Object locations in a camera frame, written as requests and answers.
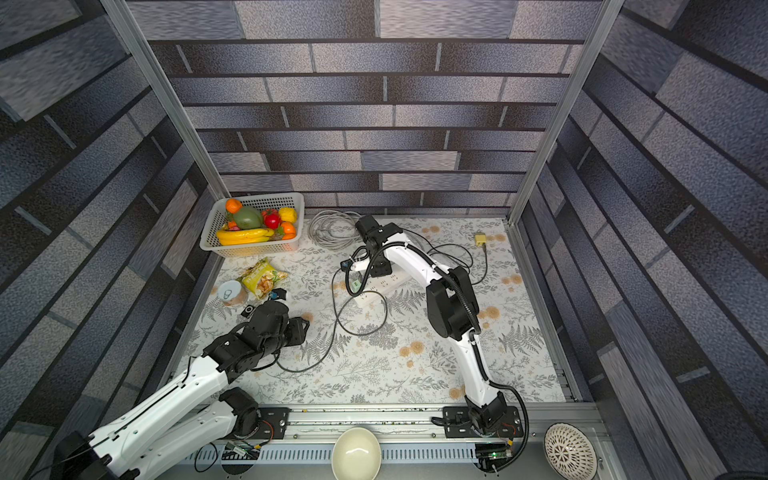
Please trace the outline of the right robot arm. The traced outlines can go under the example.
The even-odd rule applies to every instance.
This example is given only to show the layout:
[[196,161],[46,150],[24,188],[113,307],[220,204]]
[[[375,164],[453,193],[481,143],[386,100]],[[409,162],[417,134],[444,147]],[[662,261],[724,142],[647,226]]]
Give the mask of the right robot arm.
[[363,245],[340,264],[347,293],[351,297],[364,294],[368,280],[389,273],[393,265],[425,289],[427,319],[452,347],[464,381],[468,420],[457,425],[467,426],[481,437],[490,437],[507,427],[504,417],[509,405],[505,394],[511,393],[519,405],[522,424],[510,429],[507,441],[512,442],[519,434],[521,443],[510,444],[504,451],[481,451],[476,468],[485,474],[496,474],[512,465],[527,447],[529,415],[520,393],[512,386],[494,381],[486,368],[478,342],[479,306],[469,273],[460,266],[450,268],[433,259],[394,223],[381,225],[366,215],[356,221],[355,228]]

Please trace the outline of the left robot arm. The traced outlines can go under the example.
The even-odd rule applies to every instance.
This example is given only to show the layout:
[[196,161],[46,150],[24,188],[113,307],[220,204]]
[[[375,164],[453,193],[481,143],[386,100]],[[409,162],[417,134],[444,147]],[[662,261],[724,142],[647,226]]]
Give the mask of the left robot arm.
[[246,439],[265,422],[258,403],[234,382],[285,347],[302,345],[310,323],[281,301],[217,337],[167,385],[88,435],[56,447],[53,479],[155,479],[193,451],[233,435]]

